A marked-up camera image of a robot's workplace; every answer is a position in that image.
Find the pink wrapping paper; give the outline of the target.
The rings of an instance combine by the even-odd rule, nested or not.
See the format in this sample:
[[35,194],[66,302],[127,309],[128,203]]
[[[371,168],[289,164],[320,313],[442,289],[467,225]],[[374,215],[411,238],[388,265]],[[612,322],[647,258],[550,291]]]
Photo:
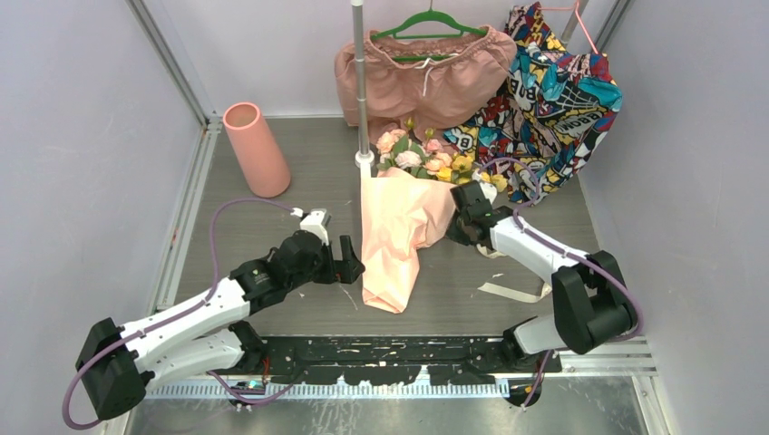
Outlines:
[[420,271],[417,251],[441,240],[455,205],[448,182],[390,168],[362,180],[361,260],[365,305],[402,313]]

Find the artificial flower bouquet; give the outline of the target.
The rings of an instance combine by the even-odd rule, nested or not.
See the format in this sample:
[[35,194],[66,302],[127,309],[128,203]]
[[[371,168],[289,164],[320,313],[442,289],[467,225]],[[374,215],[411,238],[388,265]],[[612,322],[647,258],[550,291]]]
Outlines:
[[419,141],[414,133],[414,121],[408,118],[402,128],[388,128],[375,142],[379,155],[377,170],[383,175],[387,169],[398,168],[417,179],[434,179],[454,185],[463,185],[471,180],[490,185],[501,193],[508,187],[503,175],[490,175],[476,168],[473,159],[459,153],[450,154],[428,128],[424,140]]

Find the cream ribbon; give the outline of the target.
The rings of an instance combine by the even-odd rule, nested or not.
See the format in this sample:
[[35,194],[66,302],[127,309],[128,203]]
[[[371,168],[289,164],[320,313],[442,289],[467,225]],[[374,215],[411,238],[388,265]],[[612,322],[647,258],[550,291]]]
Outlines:
[[[482,245],[477,245],[476,248],[478,252],[486,258],[506,257],[505,254]],[[529,294],[509,287],[486,282],[479,287],[479,290],[487,294],[498,295],[524,304],[536,304],[552,292],[552,287],[547,283],[543,283],[537,294]]]

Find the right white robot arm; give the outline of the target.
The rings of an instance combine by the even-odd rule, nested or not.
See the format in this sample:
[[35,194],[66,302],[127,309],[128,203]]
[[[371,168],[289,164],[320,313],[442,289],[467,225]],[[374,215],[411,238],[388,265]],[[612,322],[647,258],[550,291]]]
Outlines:
[[496,208],[478,181],[452,188],[451,196],[455,211],[448,238],[508,256],[550,287],[552,313],[503,334],[503,359],[510,369],[528,371],[545,351],[585,354],[638,332],[641,315],[613,255],[589,254],[547,236],[517,211]]

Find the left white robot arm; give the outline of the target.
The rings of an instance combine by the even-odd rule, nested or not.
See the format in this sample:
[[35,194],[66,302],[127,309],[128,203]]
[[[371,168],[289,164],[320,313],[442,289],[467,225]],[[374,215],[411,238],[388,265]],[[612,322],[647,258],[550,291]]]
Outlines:
[[94,324],[75,368],[98,421],[121,416],[148,392],[199,372],[264,371],[265,345],[247,317],[308,283],[354,283],[365,266],[349,236],[340,244],[336,259],[330,244],[298,230],[166,311],[123,325],[111,318]]

